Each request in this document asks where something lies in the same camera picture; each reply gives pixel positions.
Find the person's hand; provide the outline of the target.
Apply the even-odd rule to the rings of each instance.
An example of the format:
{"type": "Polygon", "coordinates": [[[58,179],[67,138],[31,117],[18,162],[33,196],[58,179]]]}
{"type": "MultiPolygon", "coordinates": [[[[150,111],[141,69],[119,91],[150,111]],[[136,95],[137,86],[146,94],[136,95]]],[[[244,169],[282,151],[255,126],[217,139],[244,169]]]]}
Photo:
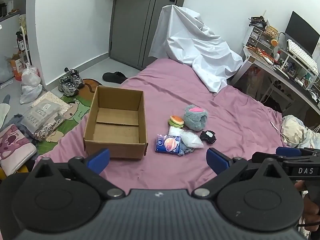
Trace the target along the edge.
{"type": "MultiPolygon", "coordinates": [[[[298,191],[306,191],[304,181],[300,180],[295,183],[295,188],[298,191]]],[[[304,197],[303,218],[306,224],[319,223],[319,206],[312,202],[309,195],[304,197]]]]}

